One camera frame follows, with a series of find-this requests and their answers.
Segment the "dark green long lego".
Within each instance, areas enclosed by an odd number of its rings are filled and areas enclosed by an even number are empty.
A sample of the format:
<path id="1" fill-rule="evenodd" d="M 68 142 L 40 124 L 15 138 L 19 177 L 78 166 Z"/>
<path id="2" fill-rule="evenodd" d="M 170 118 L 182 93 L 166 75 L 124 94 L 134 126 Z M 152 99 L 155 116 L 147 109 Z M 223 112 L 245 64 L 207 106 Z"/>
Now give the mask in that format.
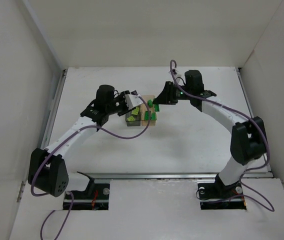
<path id="1" fill-rule="evenodd" d="M 159 112 L 159 111 L 160 111 L 160 107 L 159 107 L 158 104 L 155 104 L 155 105 L 154 105 L 154 111 L 155 111 L 155 112 Z"/>
<path id="2" fill-rule="evenodd" d="M 144 114 L 144 120 L 149 121 L 150 119 L 151 119 L 151 114 L 148 111 L 146 111 Z"/>

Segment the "pale yellow-green small lego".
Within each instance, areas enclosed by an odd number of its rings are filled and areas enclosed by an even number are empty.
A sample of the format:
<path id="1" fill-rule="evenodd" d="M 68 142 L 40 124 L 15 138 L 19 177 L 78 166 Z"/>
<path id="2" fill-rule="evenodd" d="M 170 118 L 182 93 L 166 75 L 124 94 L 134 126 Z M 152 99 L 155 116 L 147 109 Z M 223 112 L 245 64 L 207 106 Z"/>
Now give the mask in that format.
<path id="1" fill-rule="evenodd" d="M 134 118 L 133 116 L 130 116 L 130 117 L 127 118 L 127 120 L 128 120 L 129 122 L 131 122 L 131 121 L 135 121 L 135 118 Z"/>

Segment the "lime green 2x3 lego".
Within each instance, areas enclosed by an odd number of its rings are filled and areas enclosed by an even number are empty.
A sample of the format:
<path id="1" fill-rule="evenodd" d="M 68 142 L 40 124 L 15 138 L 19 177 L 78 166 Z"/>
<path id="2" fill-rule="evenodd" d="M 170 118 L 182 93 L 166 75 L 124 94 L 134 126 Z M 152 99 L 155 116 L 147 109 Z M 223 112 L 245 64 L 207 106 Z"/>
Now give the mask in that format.
<path id="1" fill-rule="evenodd" d="M 137 116 L 139 114 L 140 109 L 137 107 L 134 110 L 132 110 L 131 114 Z"/>

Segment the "small dark green lego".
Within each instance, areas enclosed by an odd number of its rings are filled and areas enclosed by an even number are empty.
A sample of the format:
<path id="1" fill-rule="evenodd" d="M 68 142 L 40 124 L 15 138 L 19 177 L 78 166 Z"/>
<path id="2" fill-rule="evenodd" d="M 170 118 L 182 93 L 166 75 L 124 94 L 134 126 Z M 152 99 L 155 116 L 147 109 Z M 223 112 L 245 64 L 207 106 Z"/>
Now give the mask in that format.
<path id="1" fill-rule="evenodd" d="M 150 108 L 152 108 L 153 107 L 153 101 L 151 100 L 151 99 L 149 99 L 148 101 L 147 101 L 147 105 L 150 107 Z"/>

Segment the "dark green square lego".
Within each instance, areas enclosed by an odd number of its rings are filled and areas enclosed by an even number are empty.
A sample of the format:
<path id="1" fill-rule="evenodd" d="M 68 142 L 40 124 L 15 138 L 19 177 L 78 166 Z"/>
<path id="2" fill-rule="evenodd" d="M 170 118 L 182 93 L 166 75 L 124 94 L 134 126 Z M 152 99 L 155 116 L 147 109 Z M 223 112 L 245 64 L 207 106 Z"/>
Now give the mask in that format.
<path id="1" fill-rule="evenodd" d="M 155 112 L 153 112 L 153 113 L 151 114 L 151 120 L 152 120 L 152 121 L 156 121 L 156 120 L 157 120 L 157 115 L 156 115 Z"/>

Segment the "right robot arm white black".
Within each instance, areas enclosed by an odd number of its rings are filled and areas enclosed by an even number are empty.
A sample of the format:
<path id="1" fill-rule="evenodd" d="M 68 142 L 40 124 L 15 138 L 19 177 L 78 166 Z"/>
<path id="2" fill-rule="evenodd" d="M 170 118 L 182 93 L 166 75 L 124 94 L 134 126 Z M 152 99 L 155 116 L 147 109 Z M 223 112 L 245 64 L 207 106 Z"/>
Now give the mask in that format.
<path id="1" fill-rule="evenodd" d="M 250 118 L 225 104 L 211 90 L 206 90 L 202 74 L 198 70 L 185 72 L 183 85 L 178 83 L 180 75 L 170 70 L 172 81 L 166 81 L 162 92 L 153 100 L 155 105 L 176 105 L 188 100 L 200 112 L 212 117 L 231 134 L 231 157 L 226 166 L 215 177 L 214 186 L 223 193 L 236 187 L 241 176 L 253 160 L 267 153 L 266 131 L 260 117 Z"/>

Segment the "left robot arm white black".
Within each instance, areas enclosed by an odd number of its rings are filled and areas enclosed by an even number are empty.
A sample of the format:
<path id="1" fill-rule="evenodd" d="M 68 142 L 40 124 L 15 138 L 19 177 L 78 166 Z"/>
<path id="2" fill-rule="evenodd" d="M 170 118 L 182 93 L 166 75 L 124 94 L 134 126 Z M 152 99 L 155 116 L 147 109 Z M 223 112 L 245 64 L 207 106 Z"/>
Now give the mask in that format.
<path id="1" fill-rule="evenodd" d="M 122 116 L 130 107 L 130 91 L 115 95 L 111 85 L 100 85 L 95 99 L 80 113 L 76 122 L 59 139 L 46 148 L 36 148 L 30 157 L 28 183 L 31 194 L 38 196 L 35 189 L 42 191 L 40 196 L 59 197 L 64 192 L 87 192 L 92 178 L 79 171 L 70 172 L 68 166 L 76 151 L 109 120 L 111 115 Z"/>

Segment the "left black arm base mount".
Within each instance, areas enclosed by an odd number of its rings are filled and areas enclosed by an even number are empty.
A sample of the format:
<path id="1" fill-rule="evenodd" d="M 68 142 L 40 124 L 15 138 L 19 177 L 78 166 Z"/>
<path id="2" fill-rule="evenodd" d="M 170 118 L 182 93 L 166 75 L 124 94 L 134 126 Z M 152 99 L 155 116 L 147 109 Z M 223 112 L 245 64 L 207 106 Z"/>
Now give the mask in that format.
<path id="1" fill-rule="evenodd" d="M 106 211 L 109 209 L 110 182 L 95 180 L 92 176 L 75 172 L 69 174 L 62 209 L 75 211 Z"/>

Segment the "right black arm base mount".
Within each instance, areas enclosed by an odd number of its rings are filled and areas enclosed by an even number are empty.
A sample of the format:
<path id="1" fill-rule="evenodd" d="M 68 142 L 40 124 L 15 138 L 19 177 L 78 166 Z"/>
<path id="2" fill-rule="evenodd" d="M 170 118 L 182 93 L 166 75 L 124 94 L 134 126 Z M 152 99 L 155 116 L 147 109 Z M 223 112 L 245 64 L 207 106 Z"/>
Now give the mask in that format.
<path id="1" fill-rule="evenodd" d="M 217 182 L 198 182 L 196 197 L 201 210 L 246 210 L 243 189 L 239 182 L 223 187 Z"/>

